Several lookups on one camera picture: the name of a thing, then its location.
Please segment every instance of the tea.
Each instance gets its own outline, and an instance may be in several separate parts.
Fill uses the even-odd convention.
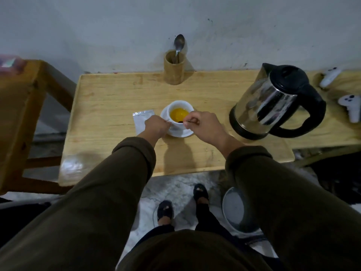
[[[185,109],[176,108],[173,109],[172,112],[170,112],[170,118],[177,123],[182,123],[184,117],[186,117],[188,113],[189,112]]]

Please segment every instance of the teacup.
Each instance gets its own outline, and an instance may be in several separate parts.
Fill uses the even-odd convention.
[[[186,129],[185,126],[183,125],[183,123],[175,122],[170,117],[170,113],[176,108],[182,108],[182,109],[186,110],[188,113],[192,112],[194,110],[192,105],[190,103],[186,102],[186,101],[178,100],[178,101],[172,102],[168,106],[168,110],[167,110],[167,113],[166,113],[168,121],[172,123],[171,127],[169,128],[170,131],[177,131],[177,130],[185,130]]]

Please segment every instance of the kettle base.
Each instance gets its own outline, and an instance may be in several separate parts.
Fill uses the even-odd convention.
[[[260,140],[263,139],[265,136],[267,136],[268,133],[265,134],[255,134],[252,132],[247,131],[244,129],[241,124],[237,121],[236,116],[234,115],[234,109],[236,106],[234,106],[231,109],[231,112],[229,113],[229,122],[231,123],[232,128],[236,133],[243,138],[246,138],[248,140]]]

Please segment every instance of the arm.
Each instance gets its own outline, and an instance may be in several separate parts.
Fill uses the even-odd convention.
[[[0,250],[2,270],[114,270],[128,240],[142,190],[156,163],[154,145],[169,124],[146,121],[59,202]]]
[[[226,158],[229,180],[248,199],[258,224],[291,270],[359,269],[361,215],[349,205],[272,159],[261,146],[244,146],[214,114],[184,121]]]

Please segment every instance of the stainless steel kettle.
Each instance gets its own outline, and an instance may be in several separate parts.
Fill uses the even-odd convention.
[[[280,127],[299,106],[310,114],[297,129]],[[326,102],[310,85],[306,73],[291,65],[262,64],[253,85],[232,108],[229,120],[233,129],[250,140],[258,140],[268,133],[294,138],[304,135],[323,120]]]

